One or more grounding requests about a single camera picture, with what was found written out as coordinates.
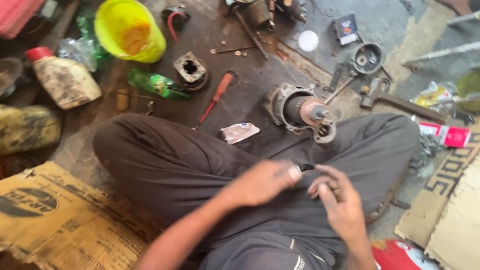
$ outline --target red screwdriver handle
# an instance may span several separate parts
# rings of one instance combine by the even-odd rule
[[[216,88],[215,95],[213,96],[213,102],[217,103],[217,102],[220,101],[220,97],[227,90],[227,87],[230,84],[230,82],[232,81],[232,78],[233,78],[232,75],[230,75],[228,73],[225,73],[225,76],[223,76],[222,81],[220,82],[220,84]]]

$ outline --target red cap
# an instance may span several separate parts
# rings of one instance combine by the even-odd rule
[[[35,62],[46,57],[53,56],[52,52],[48,47],[38,47],[33,48],[25,52],[30,61]]]

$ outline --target small box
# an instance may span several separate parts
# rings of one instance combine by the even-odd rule
[[[355,13],[333,20],[333,31],[340,44],[345,45],[359,38]]]
[[[450,147],[464,148],[470,140],[471,131],[467,128],[420,123],[420,131],[440,138],[440,142]]]

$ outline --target dark trousers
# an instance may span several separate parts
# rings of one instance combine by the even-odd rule
[[[401,176],[419,137],[417,124],[405,116],[373,114],[337,123],[334,147],[328,151],[309,138],[294,147],[282,146],[284,150],[269,158],[291,158],[304,168],[329,164],[345,172],[360,192],[368,215]],[[201,206],[260,160],[189,127],[140,114],[112,118],[98,130],[93,144],[124,192],[166,226]],[[266,205],[236,210],[199,247],[216,247],[245,231],[269,231],[342,252],[341,240],[328,225],[321,201],[306,194],[310,184],[300,181]]]

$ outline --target orange powder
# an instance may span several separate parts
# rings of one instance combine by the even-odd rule
[[[136,25],[122,33],[122,49],[129,55],[139,53],[148,43],[150,25]]]

